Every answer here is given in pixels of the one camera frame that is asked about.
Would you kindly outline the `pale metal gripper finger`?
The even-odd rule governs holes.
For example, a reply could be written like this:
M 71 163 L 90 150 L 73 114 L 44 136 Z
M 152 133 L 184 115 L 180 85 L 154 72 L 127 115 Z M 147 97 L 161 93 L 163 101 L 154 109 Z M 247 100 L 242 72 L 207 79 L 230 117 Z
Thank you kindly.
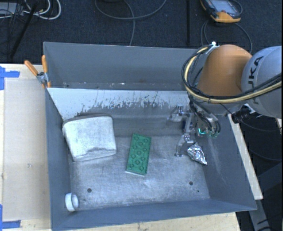
M 167 121 L 179 123 L 186 120 L 190 116 L 188 110 L 181 104 L 176 105 L 171 111 Z
M 187 133 L 183 134 L 176 145 L 174 155 L 176 157 L 182 157 L 183 155 L 187 155 L 188 148 L 193 144 L 194 144 L 194 139 L 191 138 L 191 135 Z

